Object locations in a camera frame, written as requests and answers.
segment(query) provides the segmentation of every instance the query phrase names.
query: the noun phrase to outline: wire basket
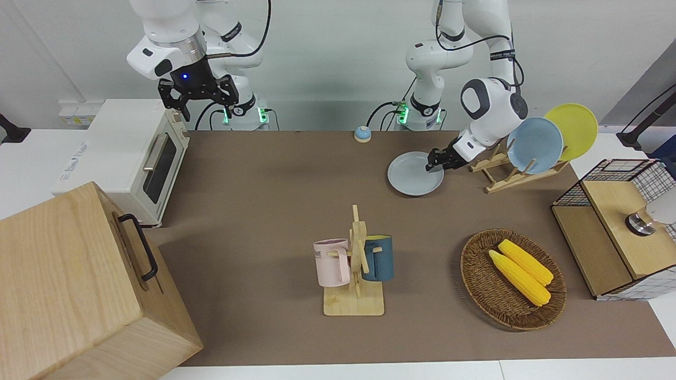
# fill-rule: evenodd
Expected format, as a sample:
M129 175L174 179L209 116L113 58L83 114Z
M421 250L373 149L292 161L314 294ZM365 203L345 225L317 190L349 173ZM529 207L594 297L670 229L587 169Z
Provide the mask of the wire basket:
M552 294L547 304L533 305L493 264L488 250L499 251L498 244L505 239L522 247L554 274L554 280L547 285ZM460 272L479 308L501 325L518 331L551 325L566 304L566 283L554 260L538 244L511 230L492 229L472 236L462 249Z

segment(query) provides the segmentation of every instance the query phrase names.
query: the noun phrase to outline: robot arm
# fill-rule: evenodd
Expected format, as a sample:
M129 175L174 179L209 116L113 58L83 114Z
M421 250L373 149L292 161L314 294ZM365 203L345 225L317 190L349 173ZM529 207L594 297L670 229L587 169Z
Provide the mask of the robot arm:
M411 46L406 52L406 65L416 75L413 94L408 101L409 112L402 123L410 130L428 130L437 121L445 87L439 71L461 67L467 64L473 55L472 47L448 51L440 46L452 48L471 42L464 32L462 0L444 1L444 11L441 13L439 12L441 2L439 0L433 2L439 2L439 6L432 12L432 23L438 24L439 42L423 41Z
M467 25L482 39L511 36L507 0L472 0L463 8ZM472 79L463 87L460 102L472 118L445 149L433 149L427 157L427 171L438 165L457 169L482 151L509 135L528 114L526 101L514 83L514 47L511 39L488 39L491 52L490 78Z
M215 129L265 129L269 123L264 111L267 103L254 93L249 77L242 70L262 63L263 52L258 47L259 42L243 30L232 1L204 0L197 1L195 5L205 32L207 55L218 57L209 60L214 76L224 78L231 75L239 92L239 103L233 106L233 115L224 118L223 124Z
M149 79L160 79L158 91L165 107L190 120L188 100L211 99L230 114L239 102L231 76L215 78L206 56L206 42L191 0L130 0L143 22L145 36L127 55L127 62ZM178 99L172 90L180 93Z

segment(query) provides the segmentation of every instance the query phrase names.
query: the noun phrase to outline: pink mug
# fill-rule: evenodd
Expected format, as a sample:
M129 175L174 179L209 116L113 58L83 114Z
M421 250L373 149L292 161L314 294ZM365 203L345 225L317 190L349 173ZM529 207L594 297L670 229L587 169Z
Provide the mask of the pink mug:
M327 239L314 245L314 262L317 278L323 287L349 284L350 270L347 261L347 239Z

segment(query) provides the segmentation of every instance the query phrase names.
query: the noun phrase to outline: yellow plate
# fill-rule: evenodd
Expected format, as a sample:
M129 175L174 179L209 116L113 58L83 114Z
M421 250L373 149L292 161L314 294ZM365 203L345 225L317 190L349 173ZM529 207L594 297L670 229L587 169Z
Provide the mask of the yellow plate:
M581 104L557 105L545 115L545 119L556 124L567 147L561 154L561 161L578 158L592 147L598 135L598 123L594 113Z

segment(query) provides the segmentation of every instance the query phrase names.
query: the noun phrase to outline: corn cob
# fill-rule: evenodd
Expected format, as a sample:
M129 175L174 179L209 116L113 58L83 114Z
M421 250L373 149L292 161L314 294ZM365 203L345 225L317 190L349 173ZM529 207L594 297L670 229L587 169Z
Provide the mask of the corn cob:
M550 301L552 295L550 292L538 283L531 275L516 265L509 257L501 255L496 251L489 250L493 263L498 270L512 283L521 294L535 306L542 306Z
M502 243L498 244L498 248L500 248L500 251L505 256L512 259L513 262L516 262L517 265L528 272L529 275L533 276L537 282L544 286L552 283L554 279L552 272L511 240L503 240Z

